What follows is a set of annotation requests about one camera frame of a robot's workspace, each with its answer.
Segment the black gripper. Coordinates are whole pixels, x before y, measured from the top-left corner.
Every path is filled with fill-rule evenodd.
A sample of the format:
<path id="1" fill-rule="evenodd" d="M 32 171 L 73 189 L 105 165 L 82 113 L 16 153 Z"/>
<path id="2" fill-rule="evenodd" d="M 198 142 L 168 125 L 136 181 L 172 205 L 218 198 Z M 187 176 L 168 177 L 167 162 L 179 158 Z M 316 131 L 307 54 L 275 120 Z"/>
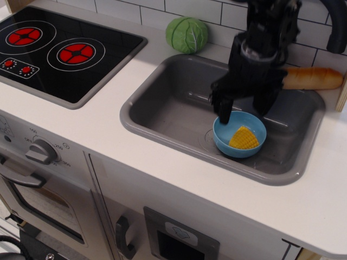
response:
<path id="1" fill-rule="evenodd" d="M 234 37 L 226 75 L 211 84 L 210 102 L 220 123 L 229 122 L 234 100 L 253 96 L 253 108 L 264 116 L 275 103 L 287 71 L 273 67 L 270 62 L 246 56 L 246 36 Z"/>

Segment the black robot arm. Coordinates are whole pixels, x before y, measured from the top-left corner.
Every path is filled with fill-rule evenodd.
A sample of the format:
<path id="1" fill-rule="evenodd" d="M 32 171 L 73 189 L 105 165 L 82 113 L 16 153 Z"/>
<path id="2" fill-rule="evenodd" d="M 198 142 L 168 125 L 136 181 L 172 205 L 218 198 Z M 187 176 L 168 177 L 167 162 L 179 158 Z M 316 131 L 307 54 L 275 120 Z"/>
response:
<path id="1" fill-rule="evenodd" d="M 251 96 L 257 113 L 268 113 L 288 74 L 280 66 L 299 33 L 301 1 L 247 3 L 247 30 L 234 37 L 226 75 L 211 84 L 210 102 L 224 125 L 237 99 Z"/>

